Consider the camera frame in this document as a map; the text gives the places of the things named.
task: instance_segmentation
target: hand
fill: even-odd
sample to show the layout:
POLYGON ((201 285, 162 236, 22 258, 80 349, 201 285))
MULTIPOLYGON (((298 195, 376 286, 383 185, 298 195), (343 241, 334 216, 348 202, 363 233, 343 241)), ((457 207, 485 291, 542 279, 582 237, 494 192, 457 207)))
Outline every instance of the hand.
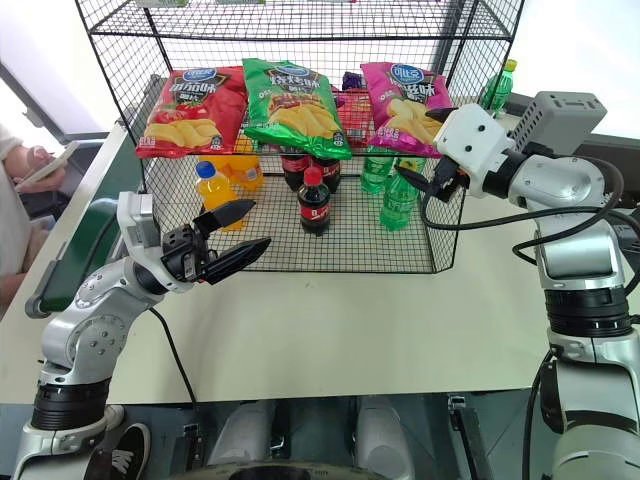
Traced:
MULTIPOLYGON (((54 156, 47 152, 42 147, 31 147, 27 152, 27 165, 32 169, 38 169, 44 167, 49 162, 54 160, 54 156)), ((49 175, 41 180, 38 180, 31 185, 25 185, 24 187, 16 187, 16 191, 20 193, 38 193, 55 191, 60 188, 64 181, 65 171, 64 167, 60 167, 54 170, 49 175)), ((20 183, 22 178, 14 178, 15 183, 20 183)))

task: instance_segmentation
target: green chip bag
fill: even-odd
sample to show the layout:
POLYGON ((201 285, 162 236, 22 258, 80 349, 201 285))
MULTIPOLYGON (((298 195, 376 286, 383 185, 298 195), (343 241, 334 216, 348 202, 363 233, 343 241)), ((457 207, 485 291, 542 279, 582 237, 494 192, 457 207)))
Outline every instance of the green chip bag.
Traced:
POLYGON ((291 62, 245 58, 242 63, 249 92, 248 137, 320 158, 351 158, 327 77, 291 62))

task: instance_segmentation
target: metal wire rack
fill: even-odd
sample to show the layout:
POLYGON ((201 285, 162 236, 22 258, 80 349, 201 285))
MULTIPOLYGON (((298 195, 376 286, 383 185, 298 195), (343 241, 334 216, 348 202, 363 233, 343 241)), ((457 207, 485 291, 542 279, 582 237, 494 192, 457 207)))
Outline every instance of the metal wire rack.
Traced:
MULTIPOLYGON (((513 42, 524 0, 266 0, 218 4, 191 0, 184 8, 139 8, 135 0, 76 0, 98 62, 125 126, 137 143, 169 72, 240 65, 242 58, 290 60, 326 75, 340 87, 346 71, 374 61, 408 63, 447 77, 456 105, 478 100, 499 72, 513 42)), ((342 123, 370 121, 368 110, 341 112, 342 123)), ((316 238, 298 223, 295 195, 280 178, 279 152, 259 153, 266 182, 245 227, 216 234, 224 250, 249 238, 271 236, 253 270, 435 273, 453 265, 457 234, 424 227, 418 209, 409 228, 380 226, 382 197, 361 192, 357 176, 364 148, 343 162, 332 226, 316 238)), ((193 189, 197 157, 145 161, 145 189, 167 231, 197 216, 193 189)), ((427 165, 431 175, 435 161, 427 165)), ((464 194, 429 203, 428 218, 459 223, 464 194)))

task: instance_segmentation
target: red bottle cap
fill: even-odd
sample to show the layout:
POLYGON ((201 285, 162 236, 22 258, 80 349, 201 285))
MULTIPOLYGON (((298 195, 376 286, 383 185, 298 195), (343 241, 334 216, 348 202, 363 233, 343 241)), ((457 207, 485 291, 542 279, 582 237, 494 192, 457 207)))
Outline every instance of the red bottle cap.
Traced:
POLYGON ((318 167, 309 167, 304 171, 304 184, 315 187, 322 183, 322 170, 318 167))

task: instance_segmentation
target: yellow bottle cap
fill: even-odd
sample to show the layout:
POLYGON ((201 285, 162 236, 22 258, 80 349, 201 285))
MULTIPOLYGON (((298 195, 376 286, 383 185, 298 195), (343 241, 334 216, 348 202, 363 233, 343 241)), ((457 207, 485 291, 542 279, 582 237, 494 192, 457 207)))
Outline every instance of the yellow bottle cap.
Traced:
POLYGON ((512 58, 507 59, 507 63, 504 64, 504 69, 507 72, 513 72, 518 66, 518 62, 513 60, 512 58))

